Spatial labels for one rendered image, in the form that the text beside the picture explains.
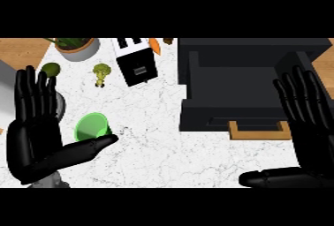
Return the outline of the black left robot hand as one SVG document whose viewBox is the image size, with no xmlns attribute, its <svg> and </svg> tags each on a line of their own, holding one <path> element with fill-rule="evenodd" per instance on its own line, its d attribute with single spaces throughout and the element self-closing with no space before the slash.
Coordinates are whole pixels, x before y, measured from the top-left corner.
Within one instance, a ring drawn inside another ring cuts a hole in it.
<svg viewBox="0 0 334 226">
<path fill-rule="evenodd" d="M 8 126 L 6 162 L 22 185 L 33 184 L 56 170 L 90 162 L 118 141 L 115 134 L 62 144 L 56 118 L 56 78 L 36 73 L 31 65 L 16 71 L 16 119 Z"/>
</svg>

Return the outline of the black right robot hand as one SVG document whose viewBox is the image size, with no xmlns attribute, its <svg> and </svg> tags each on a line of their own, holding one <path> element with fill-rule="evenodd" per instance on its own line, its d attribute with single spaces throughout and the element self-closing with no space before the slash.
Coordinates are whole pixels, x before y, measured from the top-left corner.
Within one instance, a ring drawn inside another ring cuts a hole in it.
<svg viewBox="0 0 334 226">
<path fill-rule="evenodd" d="M 240 184 L 250 188 L 334 189 L 334 116 L 312 71 L 296 65 L 274 80 L 293 136 L 297 167 L 250 171 Z"/>
</svg>

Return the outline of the green cup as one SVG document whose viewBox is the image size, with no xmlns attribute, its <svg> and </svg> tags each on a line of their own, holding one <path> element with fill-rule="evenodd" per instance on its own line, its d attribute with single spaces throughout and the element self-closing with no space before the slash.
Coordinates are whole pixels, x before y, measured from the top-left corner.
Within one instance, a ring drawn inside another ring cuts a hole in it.
<svg viewBox="0 0 334 226">
<path fill-rule="evenodd" d="M 102 113 L 93 112 L 80 119 L 74 129 L 74 138 L 77 141 L 83 141 L 111 133 L 107 116 Z"/>
</svg>

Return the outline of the dark grey open drawer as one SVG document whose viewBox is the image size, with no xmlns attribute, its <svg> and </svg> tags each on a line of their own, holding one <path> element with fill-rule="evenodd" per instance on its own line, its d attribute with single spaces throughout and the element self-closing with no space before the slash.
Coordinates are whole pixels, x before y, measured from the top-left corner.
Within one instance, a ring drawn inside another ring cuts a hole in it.
<svg viewBox="0 0 334 226">
<path fill-rule="evenodd" d="M 315 69 L 330 49 L 327 38 L 182 38 L 178 41 L 183 132 L 275 131 L 287 119 L 274 80 Z"/>
</svg>

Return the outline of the green avocado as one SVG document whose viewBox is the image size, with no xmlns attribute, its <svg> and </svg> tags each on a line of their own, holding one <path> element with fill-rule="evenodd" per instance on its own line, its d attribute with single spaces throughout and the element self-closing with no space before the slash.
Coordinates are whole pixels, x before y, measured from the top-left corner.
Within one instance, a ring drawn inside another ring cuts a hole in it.
<svg viewBox="0 0 334 226">
<path fill-rule="evenodd" d="M 61 66 L 58 63 L 46 63 L 43 66 L 42 66 L 42 69 L 40 69 L 48 77 L 56 77 L 61 73 Z"/>
</svg>

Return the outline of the green broccoli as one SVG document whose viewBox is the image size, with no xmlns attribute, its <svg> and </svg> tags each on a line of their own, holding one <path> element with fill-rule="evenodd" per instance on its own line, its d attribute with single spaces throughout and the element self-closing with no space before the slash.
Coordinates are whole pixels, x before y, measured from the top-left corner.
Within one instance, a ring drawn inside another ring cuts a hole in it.
<svg viewBox="0 0 334 226">
<path fill-rule="evenodd" d="M 93 73 L 96 75 L 95 86 L 104 87 L 107 75 L 111 73 L 111 67 L 107 64 L 98 64 L 93 68 Z"/>
</svg>

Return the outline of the grey potted plant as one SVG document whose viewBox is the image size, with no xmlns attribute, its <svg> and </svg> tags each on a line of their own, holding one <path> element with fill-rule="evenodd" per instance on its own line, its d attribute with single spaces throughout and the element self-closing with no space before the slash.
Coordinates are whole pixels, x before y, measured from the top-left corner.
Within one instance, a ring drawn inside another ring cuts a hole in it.
<svg viewBox="0 0 334 226">
<path fill-rule="evenodd" d="M 98 38 L 48 38 L 48 41 L 55 44 L 61 55 L 71 62 L 87 60 L 101 46 Z"/>
</svg>

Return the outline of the black and white knife block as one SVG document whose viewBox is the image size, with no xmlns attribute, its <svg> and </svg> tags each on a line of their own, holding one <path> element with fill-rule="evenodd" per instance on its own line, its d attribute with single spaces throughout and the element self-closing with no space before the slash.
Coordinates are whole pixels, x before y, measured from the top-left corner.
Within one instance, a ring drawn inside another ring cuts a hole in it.
<svg viewBox="0 0 334 226">
<path fill-rule="evenodd" d="M 145 38 L 113 38 L 117 65 L 130 87 L 158 77 L 154 52 Z"/>
</svg>

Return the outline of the orange carrot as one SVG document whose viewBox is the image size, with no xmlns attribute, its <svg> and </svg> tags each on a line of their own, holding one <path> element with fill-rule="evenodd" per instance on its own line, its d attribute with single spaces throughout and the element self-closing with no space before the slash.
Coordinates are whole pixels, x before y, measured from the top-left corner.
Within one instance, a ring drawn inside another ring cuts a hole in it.
<svg viewBox="0 0 334 226">
<path fill-rule="evenodd" d="M 149 38 L 149 45 L 152 51 L 160 55 L 161 54 L 161 46 L 155 38 Z"/>
</svg>

